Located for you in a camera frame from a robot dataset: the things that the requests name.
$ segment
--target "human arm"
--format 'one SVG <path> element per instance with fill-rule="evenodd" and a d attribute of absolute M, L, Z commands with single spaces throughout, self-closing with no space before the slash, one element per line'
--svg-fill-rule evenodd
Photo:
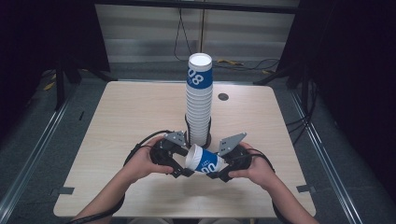
<path fill-rule="evenodd" d="M 247 143 L 240 143 L 240 145 L 246 149 L 252 148 Z M 253 150 L 247 152 L 250 154 L 257 153 Z M 229 176 L 248 178 L 267 190 L 280 214 L 291 223 L 318 223 L 297 201 L 265 159 L 253 157 L 248 169 L 232 171 Z"/>
<path fill-rule="evenodd" d="M 152 163 L 149 152 L 162 137 L 155 137 L 142 146 L 123 166 L 99 194 L 73 220 L 102 213 L 117 204 L 126 190 L 138 179 L 151 173 L 169 174 L 173 168 Z M 90 223 L 109 223 L 111 217 L 98 219 Z"/>

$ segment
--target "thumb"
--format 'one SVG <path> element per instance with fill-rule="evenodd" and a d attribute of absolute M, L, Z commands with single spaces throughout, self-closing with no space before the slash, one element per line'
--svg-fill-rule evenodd
<path fill-rule="evenodd" d="M 228 173 L 229 177 L 246 177 L 248 178 L 248 170 L 238 170 L 238 171 L 231 171 Z"/>
<path fill-rule="evenodd" d="M 170 166 L 162 166 L 162 165 L 154 164 L 154 166 L 152 167 L 152 173 L 170 174 L 172 172 L 173 172 L 173 168 Z"/>

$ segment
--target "person's left hand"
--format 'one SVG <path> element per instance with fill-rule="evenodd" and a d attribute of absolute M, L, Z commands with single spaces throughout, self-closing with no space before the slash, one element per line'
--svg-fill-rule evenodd
<path fill-rule="evenodd" d="M 131 180 L 131 183 L 148 176 L 151 173 L 170 174 L 173 168 L 152 163 L 149 152 L 163 137 L 151 138 L 143 147 L 139 148 L 132 158 L 125 164 L 121 171 Z"/>

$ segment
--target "silver metal bracket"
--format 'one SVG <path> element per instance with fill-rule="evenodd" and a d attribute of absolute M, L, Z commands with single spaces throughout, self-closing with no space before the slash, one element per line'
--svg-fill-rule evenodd
<path fill-rule="evenodd" d="M 233 149 L 238 146 L 238 144 L 242 141 L 242 139 L 245 138 L 246 135 L 247 133 L 239 133 L 237 135 L 221 139 L 219 144 L 219 156 L 222 157 L 233 151 Z"/>
<path fill-rule="evenodd" d="M 179 132 L 173 132 L 173 133 L 166 133 L 163 136 L 166 140 L 169 140 L 181 147 L 186 147 L 186 140 L 184 138 L 184 132 L 183 131 L 179 131 Z"/>

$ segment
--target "white wall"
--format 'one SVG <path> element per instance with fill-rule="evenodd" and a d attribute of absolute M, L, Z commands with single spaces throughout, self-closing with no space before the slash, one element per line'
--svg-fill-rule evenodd
<path fill-rule="evenodd" d="M 298 0 L 207 0 L 210 2 L 297 7 Z M 96 6 L 111 63 L 174 61 L 179 14 L 176 8 Z M 202 43 L 215 60 L 280 58 L 294 16 L 286 14 L 182 9 L 191 50 Z M 204 35 L 201 42 L 201 26 Z M 177 55 L 190 55 L 180 29 Z"/>

